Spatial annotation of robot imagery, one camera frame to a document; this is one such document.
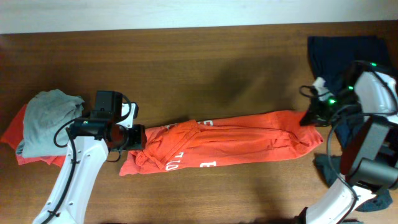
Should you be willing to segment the red printed t-shirt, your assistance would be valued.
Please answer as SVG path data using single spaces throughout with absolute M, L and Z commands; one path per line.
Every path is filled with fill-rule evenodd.
M 119 174 L 298 159 L 323 143 L 314 126 L 299 124 L 303 116 L 283 110 L 149 128 L 145 149 L 128 152 Z

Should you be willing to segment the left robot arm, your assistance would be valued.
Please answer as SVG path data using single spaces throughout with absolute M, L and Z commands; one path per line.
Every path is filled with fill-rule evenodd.
M 139 107 L 117 91 L 99 90 L 88 115 L 61 129 L 68 135 L 63 166 L 34 223 L 83 223 L 96 177 L 110 153 L 141 151 L 145 127 L 134 124 Z

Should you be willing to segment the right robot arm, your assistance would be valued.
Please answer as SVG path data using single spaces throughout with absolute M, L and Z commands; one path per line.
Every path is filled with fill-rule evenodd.
M 397 189 L 397 73 L 374 62 L 356 60 L 343 74 L 335 93 L 318 78 L 309 87 L 310 106 L 301 126 L 330 126 L 347 121 L 363 125 L 342 150 L 336 180 L 295 223 L 342 223 L 364 202 L 384 190 Z

